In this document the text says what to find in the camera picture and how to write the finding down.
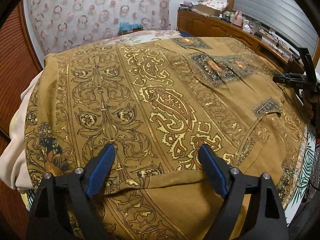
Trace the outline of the person's right hand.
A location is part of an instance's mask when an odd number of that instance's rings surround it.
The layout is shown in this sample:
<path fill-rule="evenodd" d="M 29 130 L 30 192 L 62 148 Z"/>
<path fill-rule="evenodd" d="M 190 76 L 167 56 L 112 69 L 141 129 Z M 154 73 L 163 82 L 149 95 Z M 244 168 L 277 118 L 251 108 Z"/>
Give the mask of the person's right hand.
<path fill-rule="evenodd" d="M 318 102 L 318 98 L 315 95 L 311 95 L 309 91 L 303 90 L 302 98 L 304 103 L 304 109 L 309 119 L 312 119 L 314 116 L 313 110 L 315 104 Z"/>

